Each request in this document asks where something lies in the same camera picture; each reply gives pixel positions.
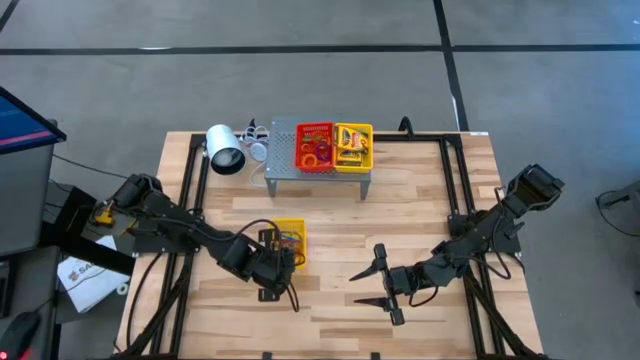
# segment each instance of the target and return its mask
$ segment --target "yellow plastic basket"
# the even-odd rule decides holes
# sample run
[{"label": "yellow plastic basket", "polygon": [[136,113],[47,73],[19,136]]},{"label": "yellow plastic basket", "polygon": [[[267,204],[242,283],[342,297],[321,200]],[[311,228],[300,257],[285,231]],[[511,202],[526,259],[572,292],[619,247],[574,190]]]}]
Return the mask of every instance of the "yellow plastic basket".
[{"label": "yellow plastic basket", "polygon": [[360,174],[366,174],[368,173],[371,169],[373,169],[373,126],[371,124],[353,124],[353,123],[335,123],[334,126],[347,126],[350,127],[352,129],[358,130],[361,133],[365,134],[367,136],[367,140],[369,141],[369,151],[364,154],[364,156],[362,157],[362,165],[360,166],[340,166],[338,165],[338,162],[336,161],[336,156],[337,156],[337,149],[336,149],[336,144],[335,144],[335,140],[334,140],[334,144],[333,144],[333,167],[336,169],[337,172],[344,172],[344,173],[360,173]]},{"label": "yellow plastic basket", "polygon": [[300,235],[301,241],[295,243],[297,254],[296,264],[299,264],[296,265],[296,269],[304,269],[309,259],[307,257],[307,224],[304,222],[304,219],[272,219],[272,221],[278,225],[281,235],[292,238],[297,238],[297,236],[292,233]]}]

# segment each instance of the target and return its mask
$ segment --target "wooden tabletop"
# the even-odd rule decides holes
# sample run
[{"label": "wooden tabletop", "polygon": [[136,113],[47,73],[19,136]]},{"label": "wooden tabletop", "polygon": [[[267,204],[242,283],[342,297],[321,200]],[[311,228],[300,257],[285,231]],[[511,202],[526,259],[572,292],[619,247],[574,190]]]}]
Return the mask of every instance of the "wooden tabletop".
[{"label": "wooden tabletop", "polygon": [[[167,134],[158,178],[164,191],[177,202],[191,133]],[[493,188],[500,178],[486,135],[462,134],[465,158],[478,209],[495,204]],[[460,209],[462,188],[453,149],[452,168]],[[440,289],[429,304],[411,308],[399,297],[406,324],[394,327],[380,308],[357,305],[354,299],[383,296],[382,281],[372,276],[349,282],[373,259],[373,246],[384,243],[389,266],[412,265],[430,257],[431,249],[448,239],[449,215],[439,147],[429,142],[380,142],[375,147],[375,168],[366,201],[360,201],[358,184],[280,182],[278,194],[249,184],[256,166],[249,162],[240,173],[208,176],[204,201],[207,222],[216,228],[238,230],[257,218],[299,218],[307,221],[308,264],[297,271],[293,283],[300,312],[291,310],[284,296],[278,303],[258,302],[258,287],[244,283],[216,265],[206,252],[195,257],[187,313],[180,348],[181,358],[259,358],[263,351],[274,358],[473,358],[469,315],[461,279]],[[199,160],[191,184],[193,204]],[[250,235],[257,235],[252,229]],[[153,255],[140,257],[118,334],[124,348],[126,323],[133,293]],[[488,256],[491,264],[497,260]],[[140,293],[133,319],[133,334],[147,324],[158,305],[166,255],[158,261]],[[511,260],[513,279],[491,276],[496,303],[525,344],[542,351],[522,270]],[[181,262],[178,262],[176,276]],[[431,294],[418,293],[415,301]],[[481,310],[488,351],[488,321]],[[168,350],[173,322],[165,325],[162,349]]]}]

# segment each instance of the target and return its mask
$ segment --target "computer monitor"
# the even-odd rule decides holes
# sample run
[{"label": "computer monitor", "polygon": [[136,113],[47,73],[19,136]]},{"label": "computer monitor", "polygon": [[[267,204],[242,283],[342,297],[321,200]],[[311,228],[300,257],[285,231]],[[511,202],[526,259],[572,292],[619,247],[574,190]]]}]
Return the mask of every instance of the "computer monitor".
[{"label": "computer monitor", "polygon": [[0,87],[0,154],[66,139],[65,133]]}]

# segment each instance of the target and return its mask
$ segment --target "gray concrete floor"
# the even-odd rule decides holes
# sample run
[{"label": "gray concrete floor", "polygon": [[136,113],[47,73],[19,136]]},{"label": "gray concrete floor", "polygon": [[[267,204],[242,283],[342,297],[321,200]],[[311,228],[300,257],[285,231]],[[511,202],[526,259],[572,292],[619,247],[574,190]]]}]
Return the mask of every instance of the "gray concrete floor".
[{"label": "gray concrete floor", "polygon": [[[0,6],[8,3],[0,0]],[[446,0],[454,45],[637,43],[640,5],[616,0]],[[21,0],[0,48],[438,44],[424,0]],[[567,185],[528,215],[527,283],[547,354],[636,359],[640,239],[594,197],[640,180],[640,52],[456,53],[472,131],[489,131],[503,180],[540,163]],[[274,115],[366,117],[454,130],[441,53],[0,56],[0,84],[68,134],[56,153],[155,173],[164,134]],[[106,197],[120,180],[54,162],[52,178]],[[628,220],[622,207],[615,220]],[[640,232],[631,221],[621,226]],[[124,299],[65,324],[63,359],[111,352]]]}]

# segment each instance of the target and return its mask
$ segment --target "red basket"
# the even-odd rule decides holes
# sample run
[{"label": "red basket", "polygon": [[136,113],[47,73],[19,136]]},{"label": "red basket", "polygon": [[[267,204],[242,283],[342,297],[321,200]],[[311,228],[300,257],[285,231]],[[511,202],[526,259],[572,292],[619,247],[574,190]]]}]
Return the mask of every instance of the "red basket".
[{"label": "red basket", "polygon": [[[326,151],[324,147],[317,149],[323,141],[326,141]],[[333,169],[332,141],[333,123],[298,124],[296,127],[296,167],[302,172],[331,171]]]}]

